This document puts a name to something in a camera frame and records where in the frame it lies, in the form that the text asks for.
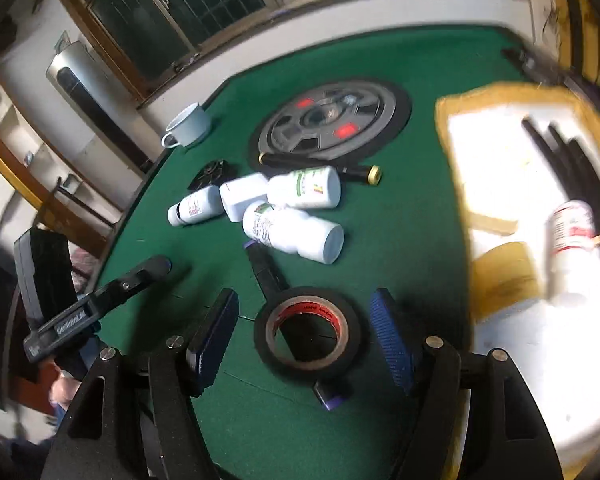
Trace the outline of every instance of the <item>green tabletop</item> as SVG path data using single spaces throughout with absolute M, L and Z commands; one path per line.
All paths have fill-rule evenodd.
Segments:
M 496 80 L 520 80 L 502 57 L 514 40 L 480 27 L 421 27 L 369 34 L 304 50 L 233 78 L 207 107 L 214 123 L 199 146 L 177 148 L 155 174 L 100 277 L 108 282 L 154 254 L 173 261 L 164 283 L 111 312 L 101 338 L 123 352 L 149 350 L 200 318 L 223 287 L 240 298 L 240 319 L 213 387 L 194 408 L 213 460 L 241 479 L 387 478 L 416 415 L 394 386 L 378 344 L 348 374 L 354 394 L 325 411 L 309 388 L 287 384 L 260 361 L 253 319 L 264 298 L 242 248 L 241 224 L 226 216 L 174 228 L 167 209 L 186 195 L 208 161 L 224 158 L 251 173 L 249 136 L 278 106 L 325 82 L 366 76 L 403 86 L 413 114 L 400 135 L 367 164 L 379 187 L 346 184 L 340 206 L 316 216 L 339 222 L 346 241 L 325 266 L 271 251 L 290 286 L 330 287 L 368 317 L 378 286 L 454 345 L 468 339 L 468 273 L 458 204 L 434 124 L 436 100 Z

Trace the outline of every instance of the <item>green table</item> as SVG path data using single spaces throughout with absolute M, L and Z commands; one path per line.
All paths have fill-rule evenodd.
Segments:
M 111 312 L 101 338 L 123 352 L 154 348 L 200 318 L 223 287 L 240 298 L 240 319 L 218 378 L 196 415 L 213 460 L 241 479 L 387 478 L 415 406 L 394 386 L 372 334 L 348 375 L 354 395 L 334 412 L 308 388 L 286 384 L 260 361 L 253 319 L 264 298 L 242 245 L 241 224 L 227 217 L 173 228 L 169 206 L 206 162 L 246 164 L 249 136 L 279 105 L 307 88 L 342 78 L 374 77 L 410 92 L 404 131 L 367 163 L 384 171 L 379 187 L 347 184 L 336 210 L 316 216 L 339 222 L 346 241 L 324 266 L 277 251 L 290 286 L 331 287 L 363 320 L 378 286 L 420 313 L 430 330 L 454 345 L 468 340 L 467 251 L 448 161 L 438 142 L 434 104 L 496 80 L 520 80 L 500 50 L 514 43 L 494 28 L 421 27 L 369 34 L 311 48 L 233 78 L 208 104 L 214 130 L 202 144 L 177 149 L 132 205 L 100 283 L 164 254 L 173 270 L 164 283 Z

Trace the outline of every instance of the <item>metal bolt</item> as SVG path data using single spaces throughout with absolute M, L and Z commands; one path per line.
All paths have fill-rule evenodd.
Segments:
M 184 343 L 184 338 L 181 335 L 172 335 L 167 339 L 167 346 L 169 348 L 180 348 Z
M 437 335 L 430 335 L 429 337 L 427 337 L 425 339 L 425 342 L 427 343 L 427 346 L 430 348 L 442 348 L 443 345 L 445 344 L 445 342 L 442 341 L 442 339 L 439 338 Z
M 103 361 L 108 361 L 109 359 L 111 359 L 114 355 L 116 354 L 116 349 L 115 348 L 111 348 L 110 346 L 107 346 L 104 350 L 102 350 L 100 352 L 100 358 Z
M 499 348 L 496 348 L 493 352 L 491 352 L 491 355 L 494 359 L 496 359 L 496 361 L 500 362 L 504 362 L 507 359 L 509 359 L 507 353 L 504 350 L 500 350 Z

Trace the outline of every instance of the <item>red object on floor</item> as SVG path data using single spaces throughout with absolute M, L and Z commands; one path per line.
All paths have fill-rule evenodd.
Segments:
M 358 132 L 358 127 L 354 123 L 343 124 L 337 130 L 334 131 L 333 135 L 339 139 L 347 139 L 347 137 L 353 136 Z
M 314 100 L 307 97 L 306 99 L 302 99 L 302 101 L 298 101 L 296 103 L 296 108 L 307 108 L 312 104 L 314 104 Z

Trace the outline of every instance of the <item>white wall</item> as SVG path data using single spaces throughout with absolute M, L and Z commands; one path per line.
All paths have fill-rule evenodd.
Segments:
M 534 42 L 529 0 L 349 0 L 282 22 L 219 54 L 142 111 L 164 128 L 193 102 L 203 102 L 232 75 L 290 52 L 375 30 L 468 23 L 506 27 Z
M 18 35 L 0 57 L 0 80 L 49 141 L 116 205 L 124 207 L 141 178 L 116 156 L 102 161 L 93 156 L 109 150 L 45 76 L 63 31 L 72 41 L 85 42 L 84 38 L 59 0 L 44 0 L 34 15 L 32 3 L 17 0 L 11 8 Z

